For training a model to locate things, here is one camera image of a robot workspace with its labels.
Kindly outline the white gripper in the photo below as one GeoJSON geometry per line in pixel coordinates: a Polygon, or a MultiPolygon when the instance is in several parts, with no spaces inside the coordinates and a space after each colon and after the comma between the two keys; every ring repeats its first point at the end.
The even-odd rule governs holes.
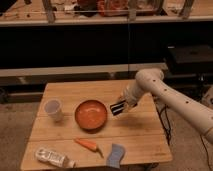
{"type": "Polygon", "coordinates": [[[127,112],[134,108],[142,97],[142,89],[137,84],[128,85],[122,92],[118,103],[110,105],[113,116],[127,112]]]}

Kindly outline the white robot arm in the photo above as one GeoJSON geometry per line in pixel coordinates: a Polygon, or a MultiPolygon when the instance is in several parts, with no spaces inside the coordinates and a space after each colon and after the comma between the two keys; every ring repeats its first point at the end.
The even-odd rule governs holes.
{"type": "Polygon", "coordinates": [[[110,105],[114,116],[134,108],[147,92],[160,98],[182,116],[205,139],[213,144],[213,109],[176,91],[163,82],[164,73],[158,68],[139,70],[135,80],[121,93],[117,102],[110,105]]]}

